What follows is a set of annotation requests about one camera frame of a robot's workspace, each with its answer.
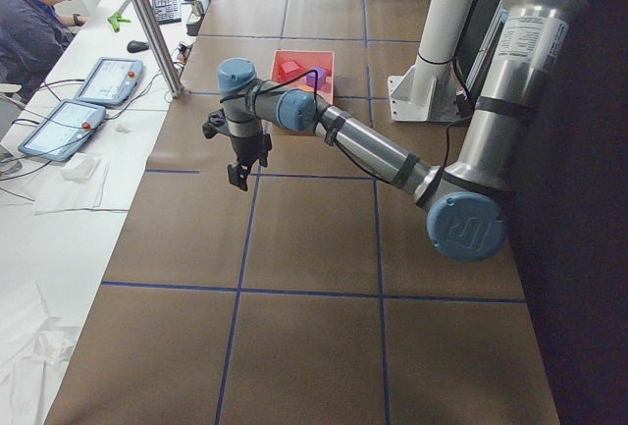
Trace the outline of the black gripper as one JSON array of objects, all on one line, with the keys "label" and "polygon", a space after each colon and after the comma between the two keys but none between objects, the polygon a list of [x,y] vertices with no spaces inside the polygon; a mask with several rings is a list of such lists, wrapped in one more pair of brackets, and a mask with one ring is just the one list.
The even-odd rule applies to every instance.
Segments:
[{"label": "black gripper", "polygon": [[261,167],[268,166],[268,155],[272,150],[272,139],[268,133],[240,137],[231,136],[236,163],[227,166],[228,180],[242,191],[248,191],[247,179],[252,166],[258,162]]}]

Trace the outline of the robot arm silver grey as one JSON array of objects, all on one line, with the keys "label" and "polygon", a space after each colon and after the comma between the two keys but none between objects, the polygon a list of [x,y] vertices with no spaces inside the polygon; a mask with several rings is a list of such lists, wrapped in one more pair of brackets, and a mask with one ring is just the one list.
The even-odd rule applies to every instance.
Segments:
[{"label": "robot arm silver grey", "polygon": [[272,147],[265,123],[312,133],[374,179],[408,193],[427,214],[426,229],[444,256],[476,262],[502,247],[510,195],[508,166],[526,124],[539,108],[571,24],[593,0],[499,0],[467,80],[457,47],[473,0],[432,0],[415,63],[389,79],[397,122],[465,126],[456,159],[431,165],[367,127],[322,96],[318,71],[301,68],[262,80],[245,58],[220,64],[220,108],[202,130],[229,138],[235,161],[229,182],[246,189],[254,165]]}]

